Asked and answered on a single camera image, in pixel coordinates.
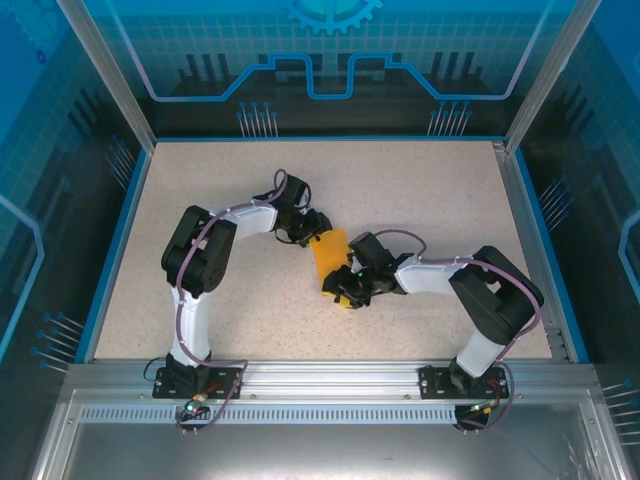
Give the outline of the orange square paper sheet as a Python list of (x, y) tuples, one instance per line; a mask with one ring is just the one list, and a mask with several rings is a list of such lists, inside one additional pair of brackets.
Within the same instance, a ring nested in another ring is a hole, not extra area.
[(347, 255), (350, 251), (348, 239), (343, 228), (326, 231), (310, 241), (314, 254), (319, 285), (323, 296), (329, 296), (324, 291), (324, 280), (333, 271), (348, 263)]

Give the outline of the grey sheet metal tray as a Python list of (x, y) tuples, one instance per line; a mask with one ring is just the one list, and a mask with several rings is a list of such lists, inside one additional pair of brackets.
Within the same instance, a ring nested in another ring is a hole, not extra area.
[(59, 406), (25, 480), (633, 480), (606, 408), (514, 406), (450, 425), (84, 424)]

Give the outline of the blue gear print panel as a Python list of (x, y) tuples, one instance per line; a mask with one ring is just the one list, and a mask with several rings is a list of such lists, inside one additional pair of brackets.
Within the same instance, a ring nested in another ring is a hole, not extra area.
[(161, 137), (499, 137), (564, 0), (102, 0)]

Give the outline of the right blue printed side panel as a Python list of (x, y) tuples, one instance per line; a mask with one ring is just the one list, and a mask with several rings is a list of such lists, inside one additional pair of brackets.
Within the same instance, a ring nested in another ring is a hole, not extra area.
[(521, 142), (581, 341), (640, 480), (640, 0), (601, 0)]

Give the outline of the blue printed side panel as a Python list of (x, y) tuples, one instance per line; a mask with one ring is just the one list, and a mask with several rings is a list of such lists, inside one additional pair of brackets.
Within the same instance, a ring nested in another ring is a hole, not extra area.
[(521, 142), (581, 341), (640, 480), (640, 0), (601, 0)]
[(0, 0), (0, 480), (29, 480), (146, 149), (57, 0)]

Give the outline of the left blue printed side panel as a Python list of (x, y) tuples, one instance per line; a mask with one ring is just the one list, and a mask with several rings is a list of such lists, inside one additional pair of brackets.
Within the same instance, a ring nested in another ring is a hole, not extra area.
[(29, 480), (146, 149), (57, 0), (0, 0), (0, 480)]

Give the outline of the long aluminium mounting rail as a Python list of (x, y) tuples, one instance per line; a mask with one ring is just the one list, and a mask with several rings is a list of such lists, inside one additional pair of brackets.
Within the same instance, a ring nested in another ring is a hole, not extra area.
[[(240, 401), (256, 403), (416, 403), (423, 382), (418, 361), (252, 361)], [(60, 399), (86, 403), (149, 401), (152, 383), (142, 377), (142, 361), (110, 360), (71, 366)], [(573, 403), (601, 395), (590, 364), (549, 359), (506, 361), (514, 381), (514, 401)]]

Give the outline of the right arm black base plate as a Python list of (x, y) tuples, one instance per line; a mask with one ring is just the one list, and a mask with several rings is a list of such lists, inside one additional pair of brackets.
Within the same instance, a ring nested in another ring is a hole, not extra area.
[(506, 371), (490, 367), (481, 377), (473, 378), (449, 366), (426, 365), (418, 370), (418, 387), (422, 400), (500, 400), (510, 397)]

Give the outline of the aluminium side rail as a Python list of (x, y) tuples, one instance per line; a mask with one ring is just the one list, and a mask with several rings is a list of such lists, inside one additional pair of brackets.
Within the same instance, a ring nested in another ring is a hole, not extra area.
[(566, 315), (521, 169), (503, 142), (494, 141), (492, 146), (522, 250), (524, 265), (520, 269), (538, 287), (544, 298), (539, 323), (517, 340), (510, 355), (513, 356), (518, 349), (522, 350), (534, 340), (540, 340), (549, 351), (552, 361), (573, 363), (573, 347), (565, 332)]

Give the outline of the blue table border frame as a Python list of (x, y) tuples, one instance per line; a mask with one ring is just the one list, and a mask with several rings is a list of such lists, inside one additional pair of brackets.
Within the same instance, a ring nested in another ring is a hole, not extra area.
[[(382, 230), (393, 251), (453, 257), (494, 245), (523, 266), (522, 250), (492, 143), (495, 137), (334, 137), (238, 140), (163, 138), (146, 155), (123, 226), (105, 263), (84, 360), (145, 360), (172, 342), (173, 306), (161, 254), (183, 211), (248, 200), (285, 169), (306, 180), (314, 207), (349, 236)], [(566, 315), (573, 363), (588, 357), (547, 236), (551, 213), (515, 153)], [(472, 325), (441, 294), (377, 298), (359, 311), (335, 306), (319, 288), (312, 253), (261, 234), (239, 242), (209, 316), (214, 355), (250, 360), (448, 359)], [(540, 340), (511, 356), (550, 359)]]

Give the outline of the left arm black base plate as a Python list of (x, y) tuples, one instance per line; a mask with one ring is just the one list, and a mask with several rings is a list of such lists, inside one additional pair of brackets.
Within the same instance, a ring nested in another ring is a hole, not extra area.
[(229, 393), (232, 399), (240, 397), (241, 387), (234, 386), (239, 379), (240, 368), (204, 368), (193, 374), (180, 376), (162, 367), (156, 373), (152, 396), (156, 399), (191, 399), (197, 394), (205, 394), (208, 399), (224, 400)]

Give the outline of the left aluminium frame post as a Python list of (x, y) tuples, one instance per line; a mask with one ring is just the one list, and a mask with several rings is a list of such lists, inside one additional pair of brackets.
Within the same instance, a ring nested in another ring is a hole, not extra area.
[(56, 0), (56, 3), (62, 10), (141, 147), (148, 154), (153, 154), (157, 144), (156, 136), (83, 1)]

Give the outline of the aluminium frame post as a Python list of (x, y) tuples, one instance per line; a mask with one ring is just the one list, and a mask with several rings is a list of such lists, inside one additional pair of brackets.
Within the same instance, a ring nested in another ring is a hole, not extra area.
[(141, 147), (148, 154), (153, 154), (157, 144), (156, 136), (83, 1), (56, 0), (56, 3), (62, 10)]
[(514, 155), (533, 124), (602, 0), (576, 0), (505, 136), (505, 152)]

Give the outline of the right aluminium frame post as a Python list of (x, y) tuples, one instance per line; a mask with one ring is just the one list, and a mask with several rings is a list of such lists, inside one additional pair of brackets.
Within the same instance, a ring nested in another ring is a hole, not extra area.
[(514, 155), (533, 124), (602, 0), (576, 0), (505, 136), (505, 152)]

